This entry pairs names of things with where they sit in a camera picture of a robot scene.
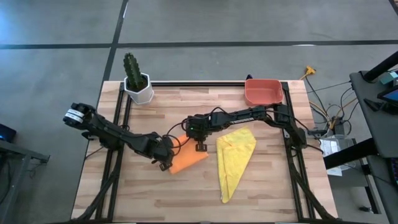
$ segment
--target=gray floor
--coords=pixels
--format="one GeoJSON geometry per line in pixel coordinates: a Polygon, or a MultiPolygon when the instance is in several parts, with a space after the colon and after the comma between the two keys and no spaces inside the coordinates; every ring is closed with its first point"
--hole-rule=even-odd
{"type": "MultiPolygon", "coordinates": [[[[5,0],[0,2],[1,44],[111,43],[122,0],[5,0]]],[[[397,39],[397,14],[388,0],[130,0],[121,30],[126,42],[216,42],[397,39]]],[[[124,53],[133,52],[152,80],[295,80],[306,65],[315,88],[348,81],[395,52],[397,45],[117,49],[110,80],[122,80],[124,53]]],[[[0,123],[18,130],[16,143],[51,154],[26,178],[15,223],[69,219],[87,142],[65,126],[72,102],[95,105],[109,49],[0,50],[0,123]]],[[[340,103],[349,84],[319,91],[325,106],[340,103]]],[[[369,137],[360,110],[351,137],[369,137]]],[[[339,216],[385,223],[358,211],[358,189],[333,188],[339,216]]]]}

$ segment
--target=wooden tabletop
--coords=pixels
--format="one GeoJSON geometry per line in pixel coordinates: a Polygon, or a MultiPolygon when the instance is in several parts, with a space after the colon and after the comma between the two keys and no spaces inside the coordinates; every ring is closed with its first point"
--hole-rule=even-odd
{"type": "MultiPolygon", "coordinates": [[[[314,127],[303,81],[288,81],[294,113],[309,128],[314,127]]],[[[120,82],[104,82],[98,113],[112,121],[120,82]]],[[[154,87],[149,105],[132,105],[130,131],[165,134],[188,115],[209,113],[220,106],[226,111],[246,109],[243,87],[154,87]]],[[[184,134],[180,127],[172,134],[184,134]]],[[[309,139],[309,144],[318,143],[309,139]]],[[[158,164],[138,156],[127,146],[124,150],[115,222],[291,222],[297,221],[287,167],[282,131],[259,121],[237,124],[213,133],[206,140],[209,157],[187,170],[171,175],[158,164]],[[233,198],[221,203],[218,181],[216,139],[247,126],[257,140],[251,160],[233,198]]],[[[91,142],[87,153],[100,147],[91,142]]],[[[337,217],[329,180],[320,152],[303,150],[310,188],[321,204],[337,217]]],[[[72,218],[81,215],[98,193],[106,150],[85,161],[73,208],[72,218]]],[[[304,214],[305,200],[300,196],[304,214]]],[[[106,198],[104,215],[109,197],[106,198]]]]}

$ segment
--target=computer screen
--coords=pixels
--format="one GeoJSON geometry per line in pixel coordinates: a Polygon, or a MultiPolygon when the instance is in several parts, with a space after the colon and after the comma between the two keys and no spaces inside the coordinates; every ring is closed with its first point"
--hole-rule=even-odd
{"type": "Polygon", "coordinates": [[[398,86],[394,86],[386,91],[383,91],[377,95],[381,100],[385,100],[389,103],[398,105],[398,86]]]}
{"type": "Polygon", "coordinates": [[[394,90],[390,93],[387,93],[384,95],[385,98],[389,99],[389,100],[395,100],[398,101],[398,90],[394,90]]]}

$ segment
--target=yellow towel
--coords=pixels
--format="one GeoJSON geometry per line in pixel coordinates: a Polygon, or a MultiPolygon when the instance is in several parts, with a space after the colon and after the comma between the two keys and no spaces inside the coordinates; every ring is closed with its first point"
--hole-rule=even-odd
{"type": "Polygon", "coordinates": [[[218,177],[223,203],[227,203],[234,194],[255,146],[256,139],[246,127],[217,139],[218,177]]]}

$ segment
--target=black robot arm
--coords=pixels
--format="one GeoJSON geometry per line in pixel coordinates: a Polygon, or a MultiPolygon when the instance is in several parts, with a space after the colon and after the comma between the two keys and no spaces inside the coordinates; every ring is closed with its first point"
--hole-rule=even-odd
{"type": "Polygon", "coordinates": [[[63,117],[66,125],[80,130],[87,130],[90,135],[98,136],[102,146],[115,149],[120,142],[126,143],[135,153],[160,162],[162,170],[172,165],[172,142],[168,137],[161,137],[156,132],[134,134],[119,127],[97,114],[95,108],[84,103],[73,103],[63,117]]]}
{"type": "Polygon", "coordinates": [[[232,113],[220,111],[189,116],[187,118],[186,132],[188,137],[198,142],[196,145],[197,151],[207,151],[207,146],[203,142],[213,132],[222,131],[233,124],[263,121],[269,126],[285,129],[292,139],[292,146],[301,149],[307,144],[305,132],[302,128],[298,128],[295,121],[291,118],[287,114],[286,105],[256,106],[232,113]],[[272,119],[267,112],[274,113],[275,119],[272,119]]]}

